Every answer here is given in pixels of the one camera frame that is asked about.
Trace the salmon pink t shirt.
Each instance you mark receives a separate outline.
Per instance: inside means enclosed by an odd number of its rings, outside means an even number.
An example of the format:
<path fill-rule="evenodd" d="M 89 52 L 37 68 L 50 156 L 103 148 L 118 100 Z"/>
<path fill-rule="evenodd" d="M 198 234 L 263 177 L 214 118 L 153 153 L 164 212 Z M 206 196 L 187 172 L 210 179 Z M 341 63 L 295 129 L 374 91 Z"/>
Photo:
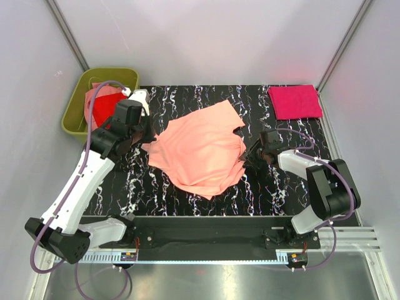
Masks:
<path fill-rule="evenodd" d="M 235 134 L 242 127 L 243 120 L 225 100 L 169 121 L 142 149 L 148 164 L 162 170 L 177 188 L 211 199 L 244 175 L 246 145 Z"/>

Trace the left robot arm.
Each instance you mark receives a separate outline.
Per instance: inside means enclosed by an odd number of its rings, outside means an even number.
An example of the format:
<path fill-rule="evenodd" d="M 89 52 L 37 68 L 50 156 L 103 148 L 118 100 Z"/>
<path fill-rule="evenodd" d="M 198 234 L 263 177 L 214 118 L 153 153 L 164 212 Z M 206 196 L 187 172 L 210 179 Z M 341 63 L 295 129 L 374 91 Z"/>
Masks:
<path fill-rule="evenodd" d="M 133 222 L 111 216 L 81 224 L 81 218 L 96 189 L 113 170 L 115 162 L 135 143 L 154 141 L 150 112 L 145 100 L 125 99 L 114 114 L 91 133 L 81 158 L 64 189 L 40 218 L 31 217 L 24 228 L 42 247 L 69 264 L 76 264 L 86 252 L 106 243 L 129 247 L 135 239 Z"/>

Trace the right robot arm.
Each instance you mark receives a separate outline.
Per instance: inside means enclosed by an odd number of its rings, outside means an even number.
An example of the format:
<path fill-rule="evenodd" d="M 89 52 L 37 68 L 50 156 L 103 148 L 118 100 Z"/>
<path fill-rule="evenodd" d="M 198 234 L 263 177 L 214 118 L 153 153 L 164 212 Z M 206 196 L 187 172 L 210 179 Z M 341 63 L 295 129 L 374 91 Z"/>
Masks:
<path fill-rule="evenodd" d="M 293 216 L 275 238 L 270 238 L 275 244 L 286 243 L 297 248 L 312 232 L 351 217 L 360 207 L 361 197 L 344 160 L 329 161 L 304 154 L 302 151 L 312 149 L 314 143 L 303 133 L 299 135 L 310 142 L 309 146 L 285 146 L 280 131 L 260 132 L 259 139 L 240 160 L 256 169 L 271 166 L 307 181 L 310 205 Z"/>

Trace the red t shirt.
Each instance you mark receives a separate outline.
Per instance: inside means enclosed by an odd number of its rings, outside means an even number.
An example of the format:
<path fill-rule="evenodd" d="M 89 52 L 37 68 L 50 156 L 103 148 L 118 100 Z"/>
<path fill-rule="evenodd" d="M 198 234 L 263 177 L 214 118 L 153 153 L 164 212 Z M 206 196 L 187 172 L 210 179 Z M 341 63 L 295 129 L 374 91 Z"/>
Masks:
<path fill-rule="evenodd" d="M 116 104 L 125 98 L 125 95 L 121 92 L 96 96 L 91 114 L 91 130 L 93 131 L 97 129 L 107 120 L 108 117 L 112 116 L 114 114 Z"/>

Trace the folded magenta t shirt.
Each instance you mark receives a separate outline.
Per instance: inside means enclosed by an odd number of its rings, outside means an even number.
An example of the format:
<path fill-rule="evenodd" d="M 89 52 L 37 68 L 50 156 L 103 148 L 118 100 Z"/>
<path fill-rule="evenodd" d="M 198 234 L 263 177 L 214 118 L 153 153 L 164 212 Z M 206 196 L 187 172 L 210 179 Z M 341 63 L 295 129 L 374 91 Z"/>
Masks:
<path fill-rule="evenodd" d="M 268 94 L 277 120 L 323 117 L 318 92 L 313 85 L 272 86 Z"/>

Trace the olive green plastic bin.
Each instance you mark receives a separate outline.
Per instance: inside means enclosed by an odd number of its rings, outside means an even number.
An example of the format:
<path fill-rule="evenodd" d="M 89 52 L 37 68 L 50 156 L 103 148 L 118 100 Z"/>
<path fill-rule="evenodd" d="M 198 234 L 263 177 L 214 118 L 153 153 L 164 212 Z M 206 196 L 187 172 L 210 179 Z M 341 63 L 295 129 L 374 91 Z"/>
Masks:
<path fill-rule="evenodd" d="M 107 80 L 119 81 L 130 90 L 139 87 L 139 74 L 127 67 L 95 67 L 85 71 L 72 92 L 61 121 L 65 133 L 74 137 L 80 144 L 86 142 L 88 131 L 84 117 L 85 94 L 93 88 L 94 83 Z"/>

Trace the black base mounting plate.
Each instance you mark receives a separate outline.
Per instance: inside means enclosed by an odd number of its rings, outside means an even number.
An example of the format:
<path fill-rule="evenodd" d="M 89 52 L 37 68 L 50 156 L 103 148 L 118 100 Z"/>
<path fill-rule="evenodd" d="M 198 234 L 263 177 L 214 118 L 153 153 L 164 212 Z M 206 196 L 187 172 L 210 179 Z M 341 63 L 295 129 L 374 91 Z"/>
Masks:
<path fill-rule="evenodd" d="M 267 261 L 277 250 L 301 252 L 320 249 L 318 235 L 312 232 L 292 246 L 275 244 L 278 231 L 290 221 L 286 216 L 138 216 L 134 218 L 134 241 L 145 261 Z"/>

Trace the aluminium frame rail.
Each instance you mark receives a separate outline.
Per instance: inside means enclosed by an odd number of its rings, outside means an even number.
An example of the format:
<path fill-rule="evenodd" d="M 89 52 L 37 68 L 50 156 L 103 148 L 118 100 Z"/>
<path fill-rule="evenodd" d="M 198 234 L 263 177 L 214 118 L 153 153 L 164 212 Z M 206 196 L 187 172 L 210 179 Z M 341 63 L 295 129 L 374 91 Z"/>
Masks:
<path fill-rule="evenodd" d="M 132 244 L 115 242 L 72 256 L 72 263 L 113 264 L 295 264 L 313 252 L 378 252 L 372 229 L 323 227 L 295 236 L 285 226 L 142 227 Z"/>

